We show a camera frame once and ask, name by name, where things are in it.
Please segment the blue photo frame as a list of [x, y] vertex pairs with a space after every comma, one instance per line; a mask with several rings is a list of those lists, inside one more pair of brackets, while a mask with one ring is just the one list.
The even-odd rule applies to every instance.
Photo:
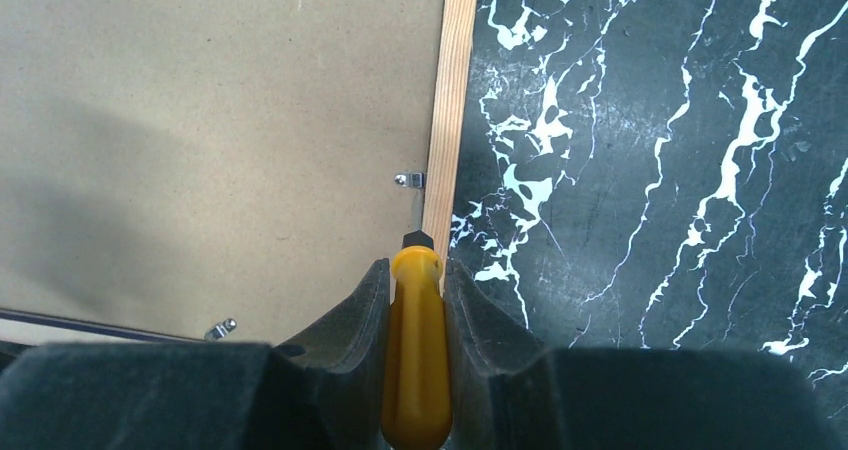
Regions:
[[413, 225], [443, 0], [1, 0], [1, 304], [279, 342]]

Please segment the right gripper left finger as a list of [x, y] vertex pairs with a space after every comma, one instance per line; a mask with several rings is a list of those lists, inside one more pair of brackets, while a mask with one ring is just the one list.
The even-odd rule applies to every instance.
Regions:
[[378, 449], [389, 263], [267, 343], [62, 343], [1, 373], [5, 449]]

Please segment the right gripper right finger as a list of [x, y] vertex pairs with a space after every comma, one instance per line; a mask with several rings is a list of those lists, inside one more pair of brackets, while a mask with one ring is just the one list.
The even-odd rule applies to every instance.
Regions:
[[445, 268], [454, 449], [838, 449], [809, 382], [739, 351], [548, 347]]

